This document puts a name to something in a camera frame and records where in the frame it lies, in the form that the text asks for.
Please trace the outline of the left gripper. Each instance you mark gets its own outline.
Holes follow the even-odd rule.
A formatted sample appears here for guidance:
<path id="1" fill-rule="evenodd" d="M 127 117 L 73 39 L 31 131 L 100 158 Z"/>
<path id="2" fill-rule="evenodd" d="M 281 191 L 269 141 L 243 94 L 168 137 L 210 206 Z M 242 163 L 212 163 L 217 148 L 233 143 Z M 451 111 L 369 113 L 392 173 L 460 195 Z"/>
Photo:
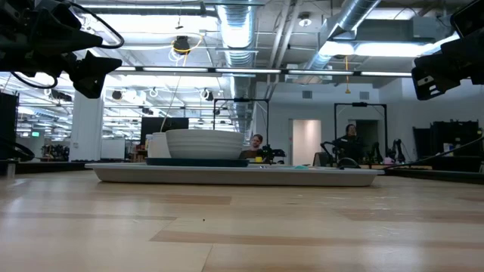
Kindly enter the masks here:
<path id="1" fill-rule="evenodd" d="M 72 71 L 72 51 L 102 45 L 100 36 L 81 30 L 71 7 L 69 1 L 1 0 L 1 71 L 57 78 Z M 86 98 L 98 99 L 106 76 L 122 65 L 120 59 L 87 51 L 76 62 L 70 80 Z"/>

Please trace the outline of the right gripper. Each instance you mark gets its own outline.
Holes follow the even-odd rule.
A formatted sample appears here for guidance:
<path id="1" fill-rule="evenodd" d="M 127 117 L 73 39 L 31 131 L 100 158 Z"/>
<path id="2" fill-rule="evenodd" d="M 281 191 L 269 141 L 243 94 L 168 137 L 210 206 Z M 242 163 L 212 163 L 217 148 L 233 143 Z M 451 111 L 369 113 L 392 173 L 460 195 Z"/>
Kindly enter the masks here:
<path id="1" fill-rule="evenodd" d="M 446 42 L 440 51 L 414 60 L 411 77 L 418 100 L 430 100 L 469 79 L 483 84 L 483 30 Z"/>

